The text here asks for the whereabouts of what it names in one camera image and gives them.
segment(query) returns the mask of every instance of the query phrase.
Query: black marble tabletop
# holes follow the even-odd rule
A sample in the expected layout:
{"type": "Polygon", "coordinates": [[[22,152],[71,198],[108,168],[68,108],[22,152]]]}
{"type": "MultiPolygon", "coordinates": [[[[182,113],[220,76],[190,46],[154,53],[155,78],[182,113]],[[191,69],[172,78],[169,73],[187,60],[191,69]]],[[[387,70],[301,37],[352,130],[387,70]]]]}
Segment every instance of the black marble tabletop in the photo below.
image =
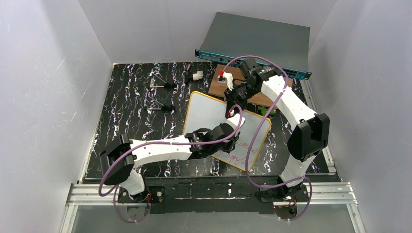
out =
{"type": "MultiPolygon", "coordinates": [[[[204,78],[185,85],[182,72],[188,64],[190,63],[114,66],[85,175],[86,180],[103,176],[98,154],[120,134],[128,134],[129,138],[137,140],[157,140],[176,137],[183,133],[190,94],[193,91],[207,93],[217,65],[214,62],[192,62],[192,71],[202,70],[204,78]],[[172,90],[153,88],[150,96],[161,103],[173,104],[176,111],[144,110],[146,87],[150,84],[163,85],[163,82],[154,76],[155,74],[176,83],[177,88],[172,90]]],[[[292,89],[301,100],[306,102],[299,81],[294,80],[292,89]]],[[[155,101],[148,100],[146,102],[148,106],[159,107],[155,101]]],[[[247,110],[261,114],[254,104],[248,104],[247,110]]],[[[252,175],[280,175],[289,157],[286,142],[292,133],[290,124],[279,111],[276,111],[270,119],[272,128],[250,172],[252,175]]],[[[156,162],[146,164],[138,170],[145,177],[245,175],[243,171],[210,156],[198,160],[156,162]]],[[[328,173],[323,155],[320,154],[315,158],[307,173],[328,173]]]]}

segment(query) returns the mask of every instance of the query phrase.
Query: white wall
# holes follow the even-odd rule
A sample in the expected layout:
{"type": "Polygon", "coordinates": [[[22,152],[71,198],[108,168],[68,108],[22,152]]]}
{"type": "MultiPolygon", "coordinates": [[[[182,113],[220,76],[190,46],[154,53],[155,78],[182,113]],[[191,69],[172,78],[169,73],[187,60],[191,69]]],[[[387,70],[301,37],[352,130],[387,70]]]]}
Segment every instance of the white wall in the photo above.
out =
{"type": "Polygon", "coordinates": [[[112,67],[78,1],[0,1],[0,232],[59,231],[112,67]]]}
{"type": "Polygon", "coordinates": [[[367,232],[410,232],[412,1],[338,0],[309,51],[338,173],[367,232]]]}
{"type": "Polygon", "coordinates": [[[308,26],[311,45],[335,1],[79,0],[113,63],[197,61],[216,12],[308,26]]]}

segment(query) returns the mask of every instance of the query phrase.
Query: metal rod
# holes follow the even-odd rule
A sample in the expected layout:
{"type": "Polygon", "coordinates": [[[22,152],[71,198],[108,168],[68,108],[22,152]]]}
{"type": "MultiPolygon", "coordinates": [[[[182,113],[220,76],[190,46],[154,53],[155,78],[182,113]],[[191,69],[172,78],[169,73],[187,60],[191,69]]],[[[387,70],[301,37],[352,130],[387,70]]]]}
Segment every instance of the metal rod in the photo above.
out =
{"type": "Polygon", "coordinates": [[[160,103],[159,101],[157,101],[157,100],[153,99],[151,96],[148,96],[148,97],[149,97],[149,98],[151,98],[152,100],[156,101],[158,104],[160,104],[160,105],[162,105],[162,106],[163,106],[163,104],[162,104],[162,103],[160,103]]]}
{"type": "Polygon", "coordinates": [[[162,78],[160,78],[157,74],[155,74],[155,76],[156,76],[157,78],[159,78],[160,80],[162,80],[164,83],[167,83],[165,80],[163,80],[162,78]]]}

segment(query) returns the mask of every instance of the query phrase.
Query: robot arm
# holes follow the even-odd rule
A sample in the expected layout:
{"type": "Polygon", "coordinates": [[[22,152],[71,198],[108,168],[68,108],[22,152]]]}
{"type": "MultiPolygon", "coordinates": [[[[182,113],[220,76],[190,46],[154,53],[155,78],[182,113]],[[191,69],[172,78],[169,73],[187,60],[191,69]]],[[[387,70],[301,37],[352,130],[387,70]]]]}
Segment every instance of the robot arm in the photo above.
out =
{"type": "MultiPolygon", "coordinates": [[[[303,177],[316,155],[327,146],[329,117],[326,114],[318,115],[307,107],[290,87],[283,90],[285,81],[280,70],[274,66],[261,66],[250,58],[242,61],[239,68],[245,78],[239,85],[234,84],[230,73],[223,74],[228,86],[224,92],[227,108],[230,109],[234,104],[244,108],[247,100],[259,92],[272,101],[283,92],[276,106],[291,124],[293,132],[287,143],[289,159],[278,183],[303,177]]],[[[288,183],[277,190],[277,195],[287,196],[298,189],[301,183],[302,180],[288,183]]]]}
{"type": "MultiPolygon", "coordinates": [[[[164,144],[151,144],[140,147],[126,156],[123,161],[117,164],[110,172],[105,185],[120,184],[130,195],[135,196],[145,191],[145,184],[142,175],[138,174],[134,168],[143,164],[165,161],[165,160],[189,160],[206,158],[219,150],[231,152],[235,149],[239,133],[229,140],[221,143],[210,145],[172,145],[172,143],[191,143],[191,142],[210,142],[223,139],[229,136],[237,127],[240,121],[240,115],[235,114],[233,117],[216,126],[213,130],[198,129],[192,133],[178,136],[170,139],[157,140],[167,142],[164,144]]],[[[109,167],[122,154],[130,148],[134,148],[149,141],[129,140],[127,135],[120,135],[106,147],[106,150],[100,154],[102,172],[106,173],[109,167]]]]}

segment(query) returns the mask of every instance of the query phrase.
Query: wooden board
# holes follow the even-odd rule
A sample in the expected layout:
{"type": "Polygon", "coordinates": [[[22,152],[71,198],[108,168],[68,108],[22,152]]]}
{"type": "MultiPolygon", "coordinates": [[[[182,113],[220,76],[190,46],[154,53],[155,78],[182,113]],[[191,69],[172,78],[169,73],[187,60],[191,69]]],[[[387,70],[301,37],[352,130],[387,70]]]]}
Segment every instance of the wooden board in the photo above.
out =
{"type": "MultiPolygon", "coordinates": [[[[227,85],[225,83],[218,83],[218,75],[223,68],[224,68],[224,65],[217,65],[216,72],[215,72],[215,75],[213,75],[212,84],[210,85],[208,94],[224,97],[223,92],[226,90],[227,85]]],[[[226,69],[226,72],[231,73],[234,79],[244,80],[243,75],[240,72],[240,69],[237,67],[228,67],[226,69]]],[[[292,87],[292,84],[293,84],[293,80],[289,79],[288,86],[292,87]]],[[[262,93],[257,93],[252,98],[250,98],[248,102],[254,103],[257,105],[262,105],[265,107],[270,107],[273,104],[273,101],[271,101],[267,96],[265,96],[262,93]]]]}

